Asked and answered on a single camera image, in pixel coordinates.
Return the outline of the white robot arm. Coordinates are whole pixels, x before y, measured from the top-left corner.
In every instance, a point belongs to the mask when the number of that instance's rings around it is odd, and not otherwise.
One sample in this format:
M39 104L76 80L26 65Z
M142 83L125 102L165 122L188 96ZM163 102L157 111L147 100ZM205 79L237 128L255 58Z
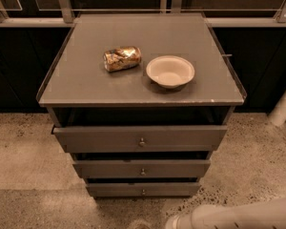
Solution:
M165 229L286 229L286 198L233 207L200 205L169 218Z

